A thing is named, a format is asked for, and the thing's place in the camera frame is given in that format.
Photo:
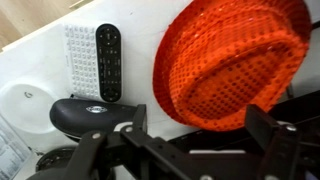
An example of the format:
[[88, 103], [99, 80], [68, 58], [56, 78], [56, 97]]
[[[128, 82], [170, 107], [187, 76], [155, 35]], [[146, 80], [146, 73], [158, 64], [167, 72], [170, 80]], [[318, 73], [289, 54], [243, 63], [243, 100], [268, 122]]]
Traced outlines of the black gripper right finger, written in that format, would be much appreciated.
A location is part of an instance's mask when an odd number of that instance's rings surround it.
[[279, 123], [257, 105], [247, 106], [245, 128], [266, 156], [296, 157], [299, 154], [298, 128]]

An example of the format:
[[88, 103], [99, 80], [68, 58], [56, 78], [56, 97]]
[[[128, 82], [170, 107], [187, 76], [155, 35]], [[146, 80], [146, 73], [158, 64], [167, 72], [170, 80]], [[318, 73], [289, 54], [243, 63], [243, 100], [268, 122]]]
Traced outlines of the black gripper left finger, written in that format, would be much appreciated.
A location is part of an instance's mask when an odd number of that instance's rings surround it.
[[121, 129], [121, 134], [129, 140], [142, 140], [147, 135], [147, 107], [139, 104], [131, 125]]

